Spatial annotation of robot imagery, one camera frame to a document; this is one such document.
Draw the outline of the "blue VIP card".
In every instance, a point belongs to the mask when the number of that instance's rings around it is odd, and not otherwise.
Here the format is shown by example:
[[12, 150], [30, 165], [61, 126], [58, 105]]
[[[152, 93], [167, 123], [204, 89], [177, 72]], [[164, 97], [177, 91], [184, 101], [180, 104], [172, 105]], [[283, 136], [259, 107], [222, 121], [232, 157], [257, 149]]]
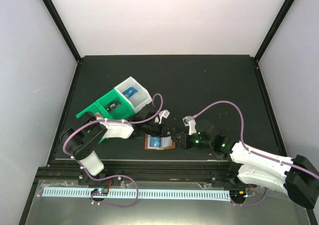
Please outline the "blue VIP card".
[[148, 137], [147, 142], [147, 148], [148, 149], [160, 149], [161, 148], [161, 137]]

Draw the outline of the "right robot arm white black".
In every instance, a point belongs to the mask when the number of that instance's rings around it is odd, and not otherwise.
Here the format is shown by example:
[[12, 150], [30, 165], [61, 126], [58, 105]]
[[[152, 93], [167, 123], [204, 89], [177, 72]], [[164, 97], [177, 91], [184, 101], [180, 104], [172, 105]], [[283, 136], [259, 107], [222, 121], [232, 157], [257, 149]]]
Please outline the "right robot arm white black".
[[172, 140], [184, 149], [209, 148], [235, 164], [238, 169], [227, 173], [233, 187], [252, 184], [287, 195], [295, 204], [313, 209], [319, 198], [319, 172], [302, 155], [295, 158], [274, 155], [219, 133], [207, 120], [190, 120], [189, 131], [179, 132]]

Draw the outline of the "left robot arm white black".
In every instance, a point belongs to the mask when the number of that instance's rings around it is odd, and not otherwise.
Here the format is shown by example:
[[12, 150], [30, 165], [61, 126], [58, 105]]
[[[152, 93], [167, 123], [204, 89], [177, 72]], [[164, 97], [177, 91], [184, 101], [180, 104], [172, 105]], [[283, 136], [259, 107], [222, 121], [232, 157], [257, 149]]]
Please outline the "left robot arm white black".
[[124, 119], [102, 118], [85, 112], [76, 123], [60, 136], [63, 152], [75, 159], [95, 184], [103, 184], [107, 172], [95, 148], [106, 139], [133, 139], [142, 134], [151, 138], [170, 138], [175, 129], [166, 119], [168, 110], [156, 110], [152, 105], [143, 107], [138, 113]]

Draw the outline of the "brown leather card holder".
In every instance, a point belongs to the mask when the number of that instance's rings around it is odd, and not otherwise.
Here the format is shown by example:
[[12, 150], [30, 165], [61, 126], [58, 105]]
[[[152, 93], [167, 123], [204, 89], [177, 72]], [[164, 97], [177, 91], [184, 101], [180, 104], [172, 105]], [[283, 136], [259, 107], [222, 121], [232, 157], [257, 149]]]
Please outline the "brown leather card holder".
[[171, 137], [154, 137], [146, 134], [145, 150], [170, 150], [175, 148], [175, 142]]

